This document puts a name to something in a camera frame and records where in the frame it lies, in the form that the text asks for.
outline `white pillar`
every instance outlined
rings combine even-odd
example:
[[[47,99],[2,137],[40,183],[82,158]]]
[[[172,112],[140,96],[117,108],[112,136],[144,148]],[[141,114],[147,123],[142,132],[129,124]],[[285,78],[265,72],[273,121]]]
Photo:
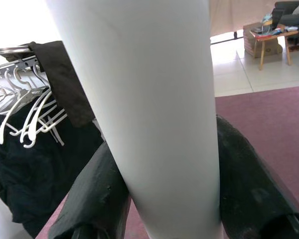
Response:
[[[46,0],[152,239],[218,239],[208,0]]]

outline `black garment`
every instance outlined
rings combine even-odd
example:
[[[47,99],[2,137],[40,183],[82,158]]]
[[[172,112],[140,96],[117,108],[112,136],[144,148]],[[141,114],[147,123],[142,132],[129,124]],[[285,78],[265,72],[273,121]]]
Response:
[[[62,41],[44,44],[27,44],[43,67],[53,96],[58,105],[65,109],[72,124],[80,127],[95,116],[75,73]]]
[[[33,103],[12,115],[8,123],[22,128]],[[0,125],[3,119],[4,116],[0,116]],[[49,132],[41,132],[34,147],[26,149],[19,137],[9,134],[8,127],[5,128],[4,144],[0,145],[0,197],[12,212],[12,221],[22,223],[33,237],[40,232],[103,142],[92,122],[74,128],[66,118],[56,129],[64,146],[56,143]]]
[[[217,117],[217,131],[220,213],[229,238],[298,239],[295,199],[272,178],[246,138],[221,117]]]
[[[104,142],[75,180],[49,238],[123,239],[130,202]]]

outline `pink carpet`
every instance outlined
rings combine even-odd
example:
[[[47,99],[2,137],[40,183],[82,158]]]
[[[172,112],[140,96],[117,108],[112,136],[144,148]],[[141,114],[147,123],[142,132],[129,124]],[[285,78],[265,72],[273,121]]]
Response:
[[[299,87],[219,97],[216,108],[248,138],[299,201]],[[47,239],[61,208],[37,239]],[[133,203],[125,239],[149,239]]]

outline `table leg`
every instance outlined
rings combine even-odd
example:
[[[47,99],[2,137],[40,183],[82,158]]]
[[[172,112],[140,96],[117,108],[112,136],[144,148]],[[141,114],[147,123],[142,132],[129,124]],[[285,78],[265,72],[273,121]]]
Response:
[[[263,65],[264,65],[264,55],[265,55],[265,41],[263,41],[263,45],[261,47],[261,58],[260,58],[260,66],[259,66],[259,70],[263,69]]]
[[[288,65],[291,66],[293,62],[290,57],[289,44],[288,44],[288,39],[286,36],[285,36],[285,44],[286,44],[286,55],[287,55]]]
[[[256,58],[257,40],[255,39],[254,58]]]

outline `wooden table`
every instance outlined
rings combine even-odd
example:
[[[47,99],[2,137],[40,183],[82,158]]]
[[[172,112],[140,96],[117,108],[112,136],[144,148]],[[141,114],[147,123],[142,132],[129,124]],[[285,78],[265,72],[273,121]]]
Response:
[[[282,31],[284,31],[285,26],[282,24],[279,24],[278,27],[281,28]],[[259,65],[259,70],[263,69],[263,65],[264,65],[264,56],[265,56],[265,45],[266,45],[266,41],[268,40],[272,40],[272,39],[276,39],[280,36],[284,36],[285,37],[285,44],[286,44],[286,55],[287,55],[287,60],[288,60],[288,65],[291,65],[293,62],[290,58],[290,53],[289,53],[289,45],[288,45],[288,36],[292,36],[292,35],[296,35],[299,32],[298,31],[289,31],[289,32],[283,32],[279,35],[270,35],[267,37],[262,37],[259,38],[261,36],[261,34],[257,34],[255,32],[250,31],[250,33],[254,36],[255,38],[255,48],[254,48],[254,58],[256,57],[256,47],[257,47],[257,43],[258,42],[262,42],[262,48],[261,48],[261,58],[260,58],[260,65]]]

